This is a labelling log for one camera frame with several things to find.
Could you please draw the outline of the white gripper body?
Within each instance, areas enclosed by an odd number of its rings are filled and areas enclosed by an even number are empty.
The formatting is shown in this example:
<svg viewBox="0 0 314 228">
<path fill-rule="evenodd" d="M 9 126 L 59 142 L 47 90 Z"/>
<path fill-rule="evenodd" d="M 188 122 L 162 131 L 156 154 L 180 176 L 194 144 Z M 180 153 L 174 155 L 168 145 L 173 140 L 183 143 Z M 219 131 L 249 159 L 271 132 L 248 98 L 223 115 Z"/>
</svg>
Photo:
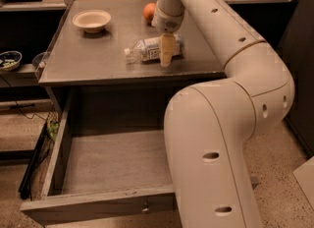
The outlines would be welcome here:
<svg viewBox="0 0 314 228">
<path fill-rule="evenodd" d="M 156 6 L 151 25 L 160 32 L 176 32 L 180 29 L 183 18 L 184 14 L 168 15 L 159 6 Z"/>
</svg>

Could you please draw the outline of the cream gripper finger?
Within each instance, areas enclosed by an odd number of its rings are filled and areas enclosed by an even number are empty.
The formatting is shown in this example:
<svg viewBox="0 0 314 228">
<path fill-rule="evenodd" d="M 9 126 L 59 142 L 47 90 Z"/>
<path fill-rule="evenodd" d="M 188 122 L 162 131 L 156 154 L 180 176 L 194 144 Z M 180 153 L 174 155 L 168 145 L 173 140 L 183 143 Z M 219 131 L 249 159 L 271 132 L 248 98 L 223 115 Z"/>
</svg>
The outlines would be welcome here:
<svg viewBox="0 0 314 228">
<path fill-rule="evenodd" d="M 171 64 L 175 44 L 176 39 L 171 32 L 165 32 L 160 36 L 160 64 L 162 67 L 168 67 Z"/>
</svg>

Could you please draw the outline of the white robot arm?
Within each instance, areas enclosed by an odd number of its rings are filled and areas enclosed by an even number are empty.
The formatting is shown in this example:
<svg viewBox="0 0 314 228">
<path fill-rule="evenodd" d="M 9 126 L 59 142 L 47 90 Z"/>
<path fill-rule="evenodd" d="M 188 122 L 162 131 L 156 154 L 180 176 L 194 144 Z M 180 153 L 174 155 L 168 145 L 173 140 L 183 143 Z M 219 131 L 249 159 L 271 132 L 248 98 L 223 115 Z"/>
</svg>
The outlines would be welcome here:
<svg viewBox="0 0 314 228">
<path fill-rule="evenodd" d="M 183 228 L 263 228 L 243 144 L 282 121 L 293 78 L 272 46 L 224 0 L 158 0 L 155 27 L 167 45 L 190 16 L 225 77 L 170 100 L 164 137 Z"/>
</svg>

